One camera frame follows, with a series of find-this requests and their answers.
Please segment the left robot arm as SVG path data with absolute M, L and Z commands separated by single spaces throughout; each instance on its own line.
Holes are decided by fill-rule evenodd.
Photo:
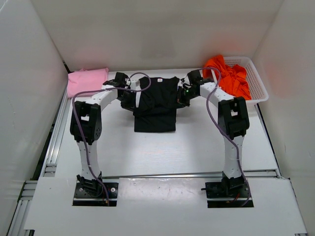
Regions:
M 128 76 L 117 72 L 115 78 L 105 81 L 101 88 L 80 91 L 72 97 L 70 133 L 78 145 L 81 159 L 81 174 L 77 175 L 77 181 L 86 185 L 86 191 L 93 197 L 103 192 L 97 156 L 97 141 L 102 134 L 101 113 L 114 100 L 129 102 L 152 85 L 152 79 L 144 74 L 143 79 L 148 85 L 140 86 L 139 79 L 132 79 L 138 74 Z

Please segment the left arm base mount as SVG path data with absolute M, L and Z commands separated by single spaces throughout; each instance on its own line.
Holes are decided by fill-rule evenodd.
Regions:
M 103 186 L 95 179 L 77 181 L 72 205 L 80 207 L 116 207 L 119 183 L 109 181 L 103 182 L 103 185 L 108 195 Z

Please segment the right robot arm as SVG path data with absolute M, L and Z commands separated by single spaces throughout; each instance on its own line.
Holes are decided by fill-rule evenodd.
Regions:
M 221 191 L 226 196 L 233 196 L 239 190 L 235 180 L 245 181 L 242 170 L 242 145 L 250 126 L 246 100 L 235 97 L 219 88 L 219 78 L 204 79 L 196 69 L 182 79 L 178 87 L 178 103 L 181 107 L 190 106 L 190 101 L 196 97 L 206 99 L 206 108 L 211 121 L 217 127 L 224 140 L 224 169 Z

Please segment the pink t-shirt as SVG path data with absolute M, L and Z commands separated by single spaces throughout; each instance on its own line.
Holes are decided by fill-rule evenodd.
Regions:
M 81 69 L 68 74 L 67 97 L 72 98 L 79 92 L 99 90 L 108 80 L 109 69 Z

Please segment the black t-shirt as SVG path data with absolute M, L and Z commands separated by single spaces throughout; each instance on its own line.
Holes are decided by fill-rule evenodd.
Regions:
M 176 130 L 179 78 L 155 77 L 139 80 L 141 92 L 135 95 L 134 131 L 164 133 Z

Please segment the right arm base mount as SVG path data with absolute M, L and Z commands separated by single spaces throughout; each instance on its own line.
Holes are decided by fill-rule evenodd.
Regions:
M 206 182 L 201 191 L 206 193 L 208 208 L 254 207 L 246 184 L 236 188 L 224 188 L 221 182 Z

